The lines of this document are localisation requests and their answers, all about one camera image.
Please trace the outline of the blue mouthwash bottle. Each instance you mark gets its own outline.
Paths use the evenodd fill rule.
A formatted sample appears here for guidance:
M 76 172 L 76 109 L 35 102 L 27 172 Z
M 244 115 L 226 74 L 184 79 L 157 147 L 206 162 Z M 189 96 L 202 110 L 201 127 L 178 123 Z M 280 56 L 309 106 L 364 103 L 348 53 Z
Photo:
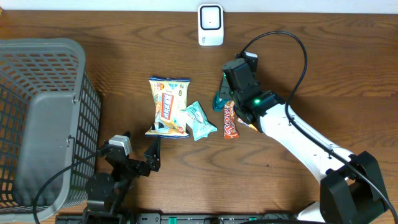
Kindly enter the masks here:
M 225 104 L 230 100 L 231 100 L 230 95 L 220 96 L 220 93 L 217 92 L 213 99 L 213 110 L 215 112 L 220 112 L 224 108 Z

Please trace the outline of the yellow snack bag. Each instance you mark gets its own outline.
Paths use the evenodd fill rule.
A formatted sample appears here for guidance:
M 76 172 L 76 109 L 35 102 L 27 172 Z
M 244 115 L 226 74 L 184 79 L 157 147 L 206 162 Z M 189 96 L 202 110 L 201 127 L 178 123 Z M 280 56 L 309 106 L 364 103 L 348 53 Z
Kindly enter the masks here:
M 155 103 L 154 123 L 145 133 L 161 138 L 188 138 L 186 122 L 181 112 L 187 107 L 189 78 L 150 77 L 150 87 Z

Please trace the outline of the orange small snack packet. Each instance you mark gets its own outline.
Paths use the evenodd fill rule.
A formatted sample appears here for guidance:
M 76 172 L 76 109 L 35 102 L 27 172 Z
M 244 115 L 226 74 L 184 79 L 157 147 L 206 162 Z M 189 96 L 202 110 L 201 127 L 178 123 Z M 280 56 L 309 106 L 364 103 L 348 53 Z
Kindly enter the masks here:
M 237 118 L 237 121 L 238 121 L 239 123 L 241 123 L 242 125 L 248 127 L 248 128 L 251 128 L 251 129 L 253 129 L 253 130 L 255 130 L 255 131 L 258 131 L 257 128 L 256 128 L 253 124 L 247 124 L 247 123 L 245 123 L 241 118 Z

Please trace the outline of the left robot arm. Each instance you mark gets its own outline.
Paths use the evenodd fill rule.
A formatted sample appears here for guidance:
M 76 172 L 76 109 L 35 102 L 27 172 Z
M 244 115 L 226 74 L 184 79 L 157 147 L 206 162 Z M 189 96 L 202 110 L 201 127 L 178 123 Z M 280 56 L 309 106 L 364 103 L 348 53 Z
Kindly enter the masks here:
M 99 156 L 113 167 L 110 173 L 92 175 L 85 186 L 87 207 L 83 223 L 131 223 L 134 215 L 123 208 L 124 198 L 141 176 L 149 176 L 160 169 L 160 142 L 156 137 L 144 153 L 145 161 L 131 159 L 130 132 L 115 135 L 98 150 Z

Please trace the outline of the orange chocolate bar wrapper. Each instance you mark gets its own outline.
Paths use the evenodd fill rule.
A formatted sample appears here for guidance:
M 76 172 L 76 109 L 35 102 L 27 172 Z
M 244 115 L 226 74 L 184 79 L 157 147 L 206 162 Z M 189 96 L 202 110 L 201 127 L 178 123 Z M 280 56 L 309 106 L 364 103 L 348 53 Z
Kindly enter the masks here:
M 236 129 L 236 124 L 234 121 L 235 111 L 234 111 L 234 101 L 228 101 L 224 105 L 224 138 L 234 139 L 238 138 L 239 134 Z

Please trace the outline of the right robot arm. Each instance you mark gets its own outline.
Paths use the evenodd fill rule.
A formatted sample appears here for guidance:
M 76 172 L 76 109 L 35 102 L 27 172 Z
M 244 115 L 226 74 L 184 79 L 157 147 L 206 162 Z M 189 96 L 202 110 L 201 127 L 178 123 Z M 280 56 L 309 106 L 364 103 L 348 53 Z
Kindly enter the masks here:
M 370 223 L 388 210 L 377 160 L 340 147 L 313 129 L 271 90 L 255 79 L 258 58 L 246 53 L 223 65 L 220 99 L 233 100 L 235 112 L 288 149 L 320 184 L 320 200 L 295 215 L 320 223 Z

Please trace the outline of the teal small snack packet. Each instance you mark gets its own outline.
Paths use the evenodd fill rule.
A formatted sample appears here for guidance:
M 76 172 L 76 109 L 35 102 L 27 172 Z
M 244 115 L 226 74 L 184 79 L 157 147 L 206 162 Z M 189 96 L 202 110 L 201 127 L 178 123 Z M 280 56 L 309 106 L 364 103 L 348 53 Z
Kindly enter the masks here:
M 217 132 L 218 128 L 211 124 L 200 103 L 195 101 L 183 111 L 186 124 L 192 129 L 195 141 L 207 138 L 212 132 Z

